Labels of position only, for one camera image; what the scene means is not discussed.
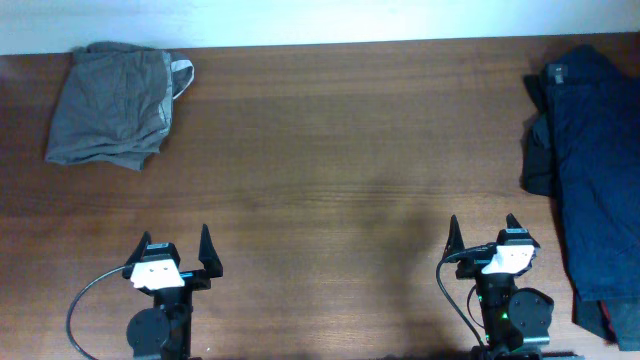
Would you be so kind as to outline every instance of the wooden table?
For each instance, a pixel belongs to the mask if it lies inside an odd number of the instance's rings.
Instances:
[[[556,301],[547,349],[637,358],[572,324],[553,206],[520,188],[536,114],[521,77],[587,42],[640,73],[629,34],[184,50],[196,80],[142,172],[45,164],[70,57],[0,57],[2,357],[79,359],[64,333],[75,293],[145,230],[200,267],[203,223],[225,275],[194,294],[194,356],[465,351],[474,338],[434,278],[449,217],[477,245],[513,212],[542,245],[518,285]],[[462,306],[473,284],[453,270]],[[99,358],[130,357],[126,326],[149,306],[113,277],[82,299],[74,333]]]

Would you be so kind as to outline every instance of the wire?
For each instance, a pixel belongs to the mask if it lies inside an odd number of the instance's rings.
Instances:
[[[476,323],[476,325],[484,329],[484,326],[480,325],[480,323],[477,322],[476,319],[473,317],[473,314],[471,313],[471,307],[469,306],[469,303],[471,302],[471,296],[473,295],[473,292],[475,290],[476,290],[476,285],[473,285],[471,287],[471,290],[469,290],[469,295],[467,295],[467,312],[469,313],[469,317],[471,318],[471,320],[473,320],[473,322]]]
[[[87,359],[98,360],[97,358],[89,355],[88,352],[84,351],[84,349],[80,347],[80,345],[78,345],[78,343],[76,342],[76,339],[73,337],[73,334],[71,333],[71,315],[73,314],[73,309],[78,304],[78,301],[80,301],[80,298],[82,297],[82,295],[84,295],[84,293],[86,293],[93,285],[128,267],[131,267],[131,265],[118,266],[117,268],[98,276],[95,280],[90,282],[89,285],[85,286],[84,289],[82,289],[78,293],[78,295],[76,295],[75,299],[73,299],[73,301],[71,302],[71,305],[69,306],[69,311],[67,311],[67,323],[66,323],[67,337],[69,338],[69,342],[71,343],[71,345]]]
[[[453,299],[447,292],[447,289],[444,288],[444,285],[442,284],[442,280],[440,280],[440,268],[442,267],[442,264],[444,264],[446,260],[447,258],[440,260],[440,262],[438,263],[438,267],[436,268],[436,281],[438,282],[438,286],[440,287],[442,294],[444,294],[444,297],[447,298],[447,300],[449,301],[449,304],[453,306],[453,309],[458,313],[458,315],[460,315],[460,317],[462,318],[462,320],[464,320],[464,322],[467,324],[469,329],[471,329],[471,332],[473,332],[473,335],[475,335],[476,340],[478,340],[478,344],[480,344],[480,349],[482,350],[483,353],[485,353],[486,349],[485,349],[484,343],[482,342],[482,338],[480,338],[480,334],[478,334],[478,331],[476,331],[476,329],[473,327],[471,322],[469,322],[469,319],[467,319],[467,317],[464,316],[464,313],[462,312],[462,310],[460,310],[458,305],[456,305],[456,302],[453,301]]]

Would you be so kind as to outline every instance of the white wall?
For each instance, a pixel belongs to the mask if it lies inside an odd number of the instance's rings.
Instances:
[[[0,54],[640,30],[640,0],[0,0]]]

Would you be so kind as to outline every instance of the gray folded cloth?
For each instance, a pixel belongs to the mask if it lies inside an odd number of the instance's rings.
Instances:
[[[193,82],[193,64],[177,52],[111,42],[81,48],[73,61],[45,161],[142,170],[169,134],[173,99]]]

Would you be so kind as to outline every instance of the garment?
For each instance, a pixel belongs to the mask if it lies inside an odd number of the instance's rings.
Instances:
[[[109,42],[79,49],[73,62],[45,161],[142,170],[169,134],[173,99],[193,81],[193,65],[179,53]]]
[[[523,184],[558,200],[576,320],[605,338],[611,325],[621,349],[640,350],[640,79],[582,46],[525,86],[543,115]]]

